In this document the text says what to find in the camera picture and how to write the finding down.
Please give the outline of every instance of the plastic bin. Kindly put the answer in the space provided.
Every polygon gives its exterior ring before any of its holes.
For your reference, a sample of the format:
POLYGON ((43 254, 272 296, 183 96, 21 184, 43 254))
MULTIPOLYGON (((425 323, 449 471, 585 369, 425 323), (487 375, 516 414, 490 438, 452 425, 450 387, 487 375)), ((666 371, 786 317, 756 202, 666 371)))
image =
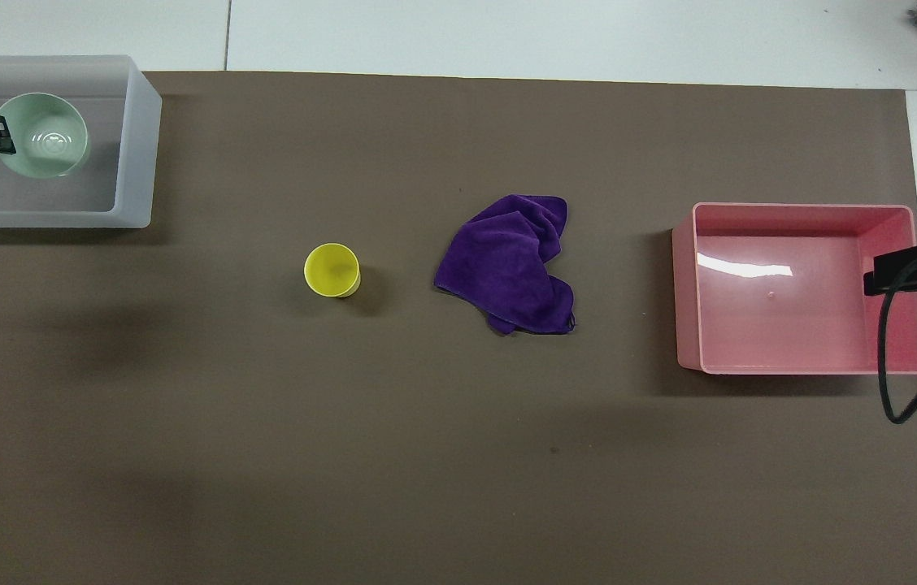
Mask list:
MULTIPOLYGON (((900 205, 698 203, 671 231, 679 364, 708 374, 875 374, 874 257, 916 245, 900 205)), ((917 374, 917 292, 889 315, 889 371, 917 374)))
POLYGON ((0 105, 20 93, 65 98, 83 115, 90 157, 64 177, 32 179, 0 160, 0 227, 149 225, 162 98, 128 56, 0 56, 0 105))

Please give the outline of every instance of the translucent white bin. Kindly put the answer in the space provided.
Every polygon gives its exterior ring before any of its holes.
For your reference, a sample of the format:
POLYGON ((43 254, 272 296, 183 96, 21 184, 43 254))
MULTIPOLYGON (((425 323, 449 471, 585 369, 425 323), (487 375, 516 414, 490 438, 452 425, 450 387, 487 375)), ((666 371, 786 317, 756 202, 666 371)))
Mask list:
POLYGON ((133 60, 0 56, 0 106, 30 92, 75 105, 90 134, 90 157, 53 179, 23 177, 0 162, 0 228, 149 225, 162 98, 133 60))

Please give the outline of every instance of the cup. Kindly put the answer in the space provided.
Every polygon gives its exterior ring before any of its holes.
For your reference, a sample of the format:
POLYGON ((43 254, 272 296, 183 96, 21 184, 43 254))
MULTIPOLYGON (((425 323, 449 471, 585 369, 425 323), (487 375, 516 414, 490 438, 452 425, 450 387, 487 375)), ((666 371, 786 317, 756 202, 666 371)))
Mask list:
POLYGON ((322 297, 349 297, 361 285, 358 256, 343 244, 318 245, 306 256, 303 277, 306 285, 322 297))
POLYGON ((90 155, 86 122, 76 107, 50 93, 22 93, 0 106, 16 154, 0 154, 19 175, 49 179, 79 169, 90 155))

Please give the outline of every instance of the cup rim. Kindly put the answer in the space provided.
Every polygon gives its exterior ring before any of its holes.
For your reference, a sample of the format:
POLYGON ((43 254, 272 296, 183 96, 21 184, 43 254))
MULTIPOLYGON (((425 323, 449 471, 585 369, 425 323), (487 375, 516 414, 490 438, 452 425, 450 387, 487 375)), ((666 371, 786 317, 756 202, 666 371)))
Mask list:
POLYGON ((310 288, 310 290, 313 290, 313 292, 318 293, 318 295, 321 295, 322 297, 340 297, 344 295, 344 293, 346 293, 347 290, 350 290, 351 288, 353 288, 354 285, 358 283, 359 279, 361 279, 361 262, 358 262, 358 255, 354 254, 353 249, 347 248, 346 245, 339 244, 336 241, 329 241, 328 243, 318 245, 317 248, 311 249, 310 254, 306 256, 306 260, 305 262, 303 262, 303 280, 306 281, 306 286, 310 288), (314 288, 314 285, 311 284, 311 277, 310 277, 311 259, 314 258, 315 254, 317 254, 321 249, 324 249, 324 248, 343 248, 347 252, 347 254, 350 255, 350 258, 354 260, 354 265, 358 268, 358 270, 354 272, 354 280, 351 280, 347 284, 346 288, 344 288, 342 292, 337 293, 337 295, 325 295, 324 292, 321 292, 317 288, 314 288))

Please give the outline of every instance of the white table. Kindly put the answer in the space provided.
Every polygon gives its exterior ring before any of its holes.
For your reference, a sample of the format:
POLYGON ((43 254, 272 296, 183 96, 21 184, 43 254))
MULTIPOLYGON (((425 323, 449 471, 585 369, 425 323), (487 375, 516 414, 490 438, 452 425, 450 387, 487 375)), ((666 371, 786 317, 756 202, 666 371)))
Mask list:
MULTIPOLYGON (((0 54, 272 70, 907 89, 911 2, 0 1, 0 54)), ((878 408, 877 396, 875 408, 878 408)))

